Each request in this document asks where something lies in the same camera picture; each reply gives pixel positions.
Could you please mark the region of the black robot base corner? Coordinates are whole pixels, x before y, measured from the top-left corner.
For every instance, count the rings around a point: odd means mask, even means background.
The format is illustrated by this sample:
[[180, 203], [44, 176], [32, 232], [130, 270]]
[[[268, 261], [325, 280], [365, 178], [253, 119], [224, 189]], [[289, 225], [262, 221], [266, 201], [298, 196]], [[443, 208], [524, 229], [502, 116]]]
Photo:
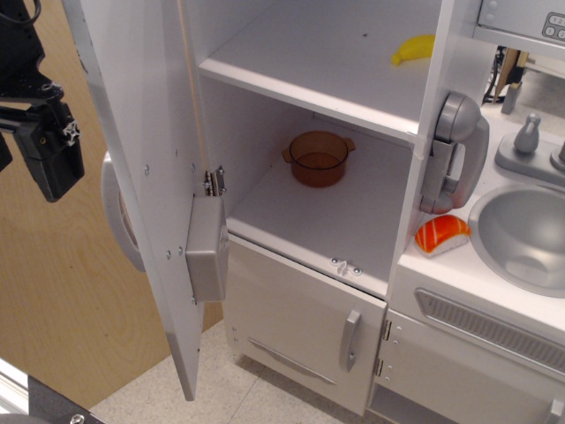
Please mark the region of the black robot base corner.
[[1, 360], [2, 423], [103, 423], [31, 375]]

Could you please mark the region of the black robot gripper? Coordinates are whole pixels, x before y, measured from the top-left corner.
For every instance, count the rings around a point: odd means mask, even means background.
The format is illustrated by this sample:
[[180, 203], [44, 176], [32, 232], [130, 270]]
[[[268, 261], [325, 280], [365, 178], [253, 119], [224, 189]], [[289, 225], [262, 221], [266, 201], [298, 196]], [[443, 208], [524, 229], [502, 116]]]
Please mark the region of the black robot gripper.
[[[42, 5], [29, 11], [23, 1], [1, 2], [1, 101], [30, 104], [15, 141], [34, 182], [48, 202], [59, 201], [84, 175], [78, 122], [64, 91], [43, 75], [44, 49], [34, 24]], [[0, 134], [0, 170], [12, 162]]]

